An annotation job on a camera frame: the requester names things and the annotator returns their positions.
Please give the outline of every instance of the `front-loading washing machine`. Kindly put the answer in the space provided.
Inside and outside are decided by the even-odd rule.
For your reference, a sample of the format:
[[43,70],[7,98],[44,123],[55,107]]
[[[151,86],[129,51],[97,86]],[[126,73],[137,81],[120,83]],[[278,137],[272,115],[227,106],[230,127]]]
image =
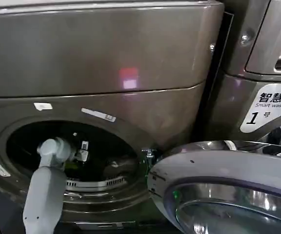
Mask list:
[[62,221],[83,229],[163,221],[153,157],[189,141],[223,14],[204,1],[0,1],[0,191],[23,203],[62,137]]
[[281,0],[223,2],[234,18],[201,138],[281,144]]

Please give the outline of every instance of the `label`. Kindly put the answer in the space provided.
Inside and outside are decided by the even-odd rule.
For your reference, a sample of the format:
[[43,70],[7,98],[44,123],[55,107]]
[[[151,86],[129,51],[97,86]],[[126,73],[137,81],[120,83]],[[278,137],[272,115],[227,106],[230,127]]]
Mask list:
[[88,150],[88,141],[82,141],[81,149]]
[[268,84],[258,91],[240,130],[251,133],[280,116],[281,84]]
[[35,102],[34,106],[35,106],[35,109],[37,109],[38,111],[53,109],[53,107],[50,103]]
[[98,118],[102,118],[102,119],[107,120],[109,122],[116,121],[116,117],[111,116],[111,115],[107,115],[107,114],[102,113],[102,112],[92,111],[92,110],[89,110],[89,109],[86,109],[86,108],[82,108],[81,111],[83,113],[86,113],[86,114],[89,114],[89,115],[92,115],[92,116],[95,116],[95,117],[98,117]]

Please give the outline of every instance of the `washing machine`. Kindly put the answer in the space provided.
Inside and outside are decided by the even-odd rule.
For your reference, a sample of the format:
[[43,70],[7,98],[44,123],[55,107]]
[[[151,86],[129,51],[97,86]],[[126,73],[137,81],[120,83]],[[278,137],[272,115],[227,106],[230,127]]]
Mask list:
[[202,1],[0,1],[0,191],[20,204],[62,137],[62,222],[163,223],[146,186],[157,156],[189,141],[224,5]]
[[281,0],[223,2],[233,20],[201,138],[281,144]]
[[180,146],[148,176],[151,197],[185,234],[281,233],[281,146],[203,141]]

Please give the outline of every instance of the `washing machine door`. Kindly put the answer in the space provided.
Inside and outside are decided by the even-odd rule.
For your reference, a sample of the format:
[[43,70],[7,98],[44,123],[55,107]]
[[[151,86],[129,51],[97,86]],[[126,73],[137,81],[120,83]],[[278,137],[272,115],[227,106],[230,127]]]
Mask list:
[[186,234],[281,233],[281,146],[188,144],[160,160],[147,185],[159,210]]

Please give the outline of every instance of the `washing machine top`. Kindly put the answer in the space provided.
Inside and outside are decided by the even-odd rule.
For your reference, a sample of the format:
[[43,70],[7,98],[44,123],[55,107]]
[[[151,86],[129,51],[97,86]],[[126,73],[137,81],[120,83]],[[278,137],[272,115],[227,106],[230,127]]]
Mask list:
[[207,141],[175,149],[148,190],[184,233],[281,233],[281,146]]
[[[180,0],[180,1],[175,1],[175,0],[157,0],[157,1],[149,1],[149,0],[123,0],[123,1],[117,1],[117,0],[76,0],[76,1],[71,1],[71,0],[0,0],[0,7],[13,7],[13,6],[33,6],[33,5],[39,5],[39,4],[44,4],[44,5],[54,5],[54,4],[84,4],[88,5],[90,3],[107,3],[104,6],[105,7],[111,7],[113,6],[112,4],[114,3],[121,3],[118,6],[125,6],[125,7],[133,7],[133,6],[139,6],[140,3],[145,7],[150,7],[150,6],[180,6],[180,5],[213,5],[213,4],[220,4],[217,1],[214,0],[191,0],[191,1],[186,1],[186,0]],[[4,8],[1,13],[4,11],[6,13],[9,9]]]

